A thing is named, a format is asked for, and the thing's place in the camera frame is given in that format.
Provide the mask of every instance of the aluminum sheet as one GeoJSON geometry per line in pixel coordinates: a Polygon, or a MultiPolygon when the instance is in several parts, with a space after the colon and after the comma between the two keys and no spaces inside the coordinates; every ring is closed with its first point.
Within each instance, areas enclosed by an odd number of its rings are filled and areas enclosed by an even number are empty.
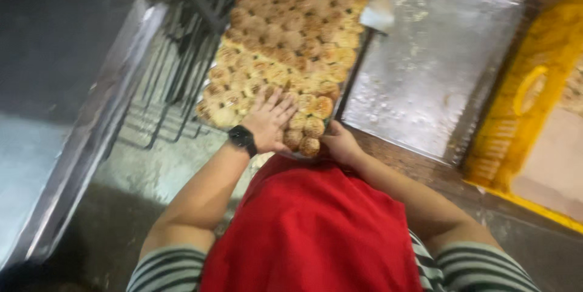
{"type": "Polygon", "coordinates": [[[390,0],[395,27],[375,33],[342,120],[458,165],[523,12],[523,0],[390,0]]]}

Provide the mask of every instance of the wire rack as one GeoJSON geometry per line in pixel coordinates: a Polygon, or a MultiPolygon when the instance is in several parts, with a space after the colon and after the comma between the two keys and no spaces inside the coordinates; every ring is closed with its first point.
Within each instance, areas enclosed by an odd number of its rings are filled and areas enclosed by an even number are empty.
{"type": "Polygon", "coordinates": [[[196,122],[193,108],[226,24],[217,29],[217,22],[226,22],[233,3],[170,1],[142,63],[145,73],[118,128],[118,141],[149,150],[158,139],[176,143],[181,137],[219,132],[196,122]]]}

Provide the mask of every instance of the yellow crate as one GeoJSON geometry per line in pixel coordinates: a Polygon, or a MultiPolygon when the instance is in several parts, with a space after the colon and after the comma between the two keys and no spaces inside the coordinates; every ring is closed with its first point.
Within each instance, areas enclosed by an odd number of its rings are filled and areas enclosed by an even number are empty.
{"type": "Polygon", "coordinates": [[[583,0],[541,13],[505,73],[465,166],[465,181],[583,233],[583,224],[515,196],[510,184],[563,93],[583,49],[583,0]]]}

